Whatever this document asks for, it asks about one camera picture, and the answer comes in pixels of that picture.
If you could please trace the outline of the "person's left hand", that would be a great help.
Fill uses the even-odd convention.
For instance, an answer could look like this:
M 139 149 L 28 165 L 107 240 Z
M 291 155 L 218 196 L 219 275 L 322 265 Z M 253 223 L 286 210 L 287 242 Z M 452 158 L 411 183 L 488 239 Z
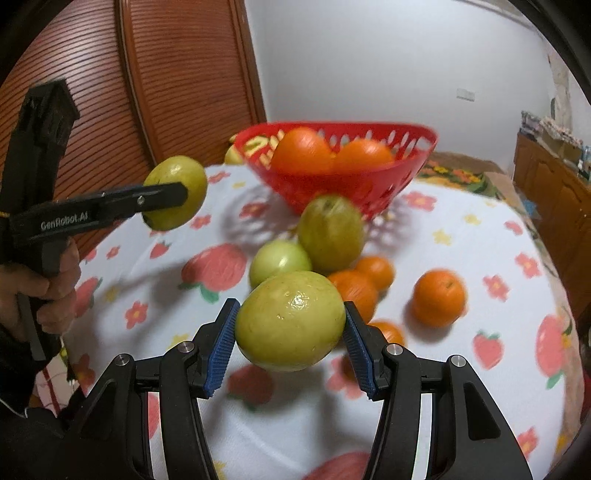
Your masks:
M 22 265 L 1 266 L 1 325 L 19 341 L 26 339 L 17 294 L 45 301 L 37 313 L 42 330 L 50 334 L 65 333 L 75 317 L 75 287 L 80 278 L 79 251 L 68 239 L 60 258 L 59 274 L 46 279 Z

